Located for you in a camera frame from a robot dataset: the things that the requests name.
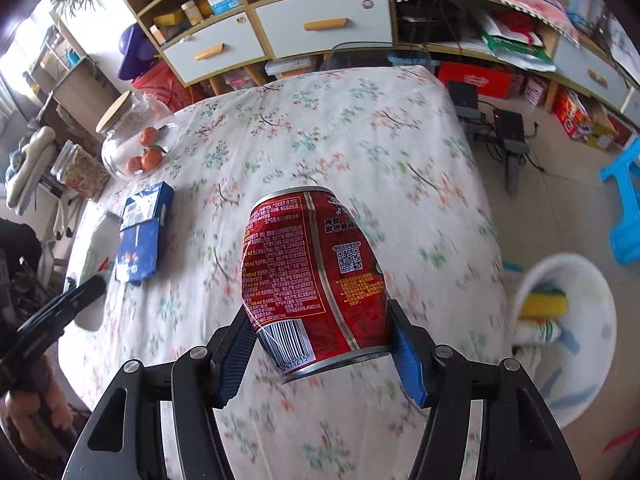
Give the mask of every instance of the wooden jar lid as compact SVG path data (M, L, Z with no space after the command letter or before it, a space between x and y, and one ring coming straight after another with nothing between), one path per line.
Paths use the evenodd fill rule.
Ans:
M107 108L107 111L98 121L98 124L95 125L95 131L99 134L106 133L106 131L109 130L113 126L113 124L122 117L130 102L131 90L127 90L126 92L124 92L124 94L118 97L109 108Z

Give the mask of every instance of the purple object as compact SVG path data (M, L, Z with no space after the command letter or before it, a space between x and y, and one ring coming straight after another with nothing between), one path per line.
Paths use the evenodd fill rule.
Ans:
M118 40L118 49L124 55L118 79L129 81L145 73L154 62L158 51L137 23L129 25Z

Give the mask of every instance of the screw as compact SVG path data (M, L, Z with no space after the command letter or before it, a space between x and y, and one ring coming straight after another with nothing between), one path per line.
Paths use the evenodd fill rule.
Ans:
M138 361L131 360L124 363L123 370L126 374L132 374L133 372L138 370L138 368L140 368L140 363Z
M450 346L439 345L436 346L436 355L442 359L449 359L453 355L453 350Z
M516 359L509 358L504 360L504 367L510 372L517 372L520 370L520 363Z
M191 357L191 359L201 359L205 355L207 355L206 346L196 346L195 348L192 348L191 351L189 352L189 356Z

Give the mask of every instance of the black device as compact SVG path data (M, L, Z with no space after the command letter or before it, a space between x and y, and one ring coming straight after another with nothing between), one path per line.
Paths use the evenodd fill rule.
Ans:
M447 82L447 91L456 109L456 115L462 119L479 119L478 87L462 81Z
M460 9L449 0L398 0L398 37L406 43L461 41Z
M525 142L522 114L508 110L494 109L495 134L502 140Z
M516 196L520 170L524 165L522 161L526 163L524 157L530 151L524 136L522 115L494 108L494 129L494 136L477 132L473 134L473 139L492 144L501 150L504 160L504 185L507 193Z
M428 423L410 480L458 480L471 400L484 400L477 480L579 480L562 433L524 368L467 361L436 345L389 301L392 357L402 387ZM256 340L240 307L230 326L175 362L123 364L107 387L69 459L63 480L166 480L160 402L174 404L184 480L234 478L213 409L236 395Z

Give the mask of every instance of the can lid rim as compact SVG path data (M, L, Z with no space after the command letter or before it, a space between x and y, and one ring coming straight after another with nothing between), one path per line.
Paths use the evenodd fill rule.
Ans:
M254 204L251 208L253 212L255 208L257 208L260 204L267 202L267 200L271 200L272 198L277 198L282 195L290 194L290 193L302 193L305 191L326 191L335 196L335 193L331 191L327 187L323 186L295 186L295 187L287 187L286 189L281 189L280 191L274 191L273 193L269 193L268 195L263 196L258 202Z

